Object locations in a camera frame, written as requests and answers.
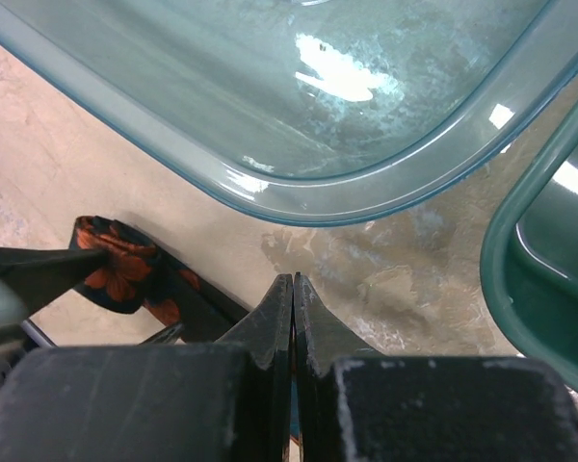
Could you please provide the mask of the dark floral orange tie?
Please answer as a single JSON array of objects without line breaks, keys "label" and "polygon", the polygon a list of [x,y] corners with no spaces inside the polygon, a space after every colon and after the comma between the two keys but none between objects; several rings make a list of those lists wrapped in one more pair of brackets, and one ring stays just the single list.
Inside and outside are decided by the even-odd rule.
[{"label": "dark floral orange tie", "polygon": [[199,276],[146,234],[116,220],[75,220],[71,249],[107,253],[106,263],[75,290],[97,306],[131,315],[145,308],[185,342],[214,342],[249,310]]}]

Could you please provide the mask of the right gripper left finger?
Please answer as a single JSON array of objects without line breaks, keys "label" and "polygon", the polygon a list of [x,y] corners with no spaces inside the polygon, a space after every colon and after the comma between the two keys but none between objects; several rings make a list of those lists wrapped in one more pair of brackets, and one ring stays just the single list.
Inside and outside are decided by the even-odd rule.
[{"label": "right gripper left finger", "polygon": [[0,461],[285,461],[293,279],[214,343],[46,347],[0,392]]}]

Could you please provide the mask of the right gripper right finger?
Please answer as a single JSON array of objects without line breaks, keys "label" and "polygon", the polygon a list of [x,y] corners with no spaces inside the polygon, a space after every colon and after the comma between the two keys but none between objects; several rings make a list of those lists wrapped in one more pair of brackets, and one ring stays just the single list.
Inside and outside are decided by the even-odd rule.
[{"label": "right gripper right finger", "polygon": [[294,280],[304,461],[578,461],[578,410],[540,361],[388,356]]}]

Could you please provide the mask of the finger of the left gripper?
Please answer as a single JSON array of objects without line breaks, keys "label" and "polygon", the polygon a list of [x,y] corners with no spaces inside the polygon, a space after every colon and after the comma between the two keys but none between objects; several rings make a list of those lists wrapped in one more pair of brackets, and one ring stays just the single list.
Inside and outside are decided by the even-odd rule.
[{"label": "finger of the left gripper", "polygon": [[142,345],[174,345],[181,339],[183,331],[184,324],[181,321],[173,323],[145,339]]},{"label": "finger of the left gripper", "polygon": [[22,304],[19,317],[29,318],[108,261],[109,253],[103,249],[0,247],[0,282]]}]

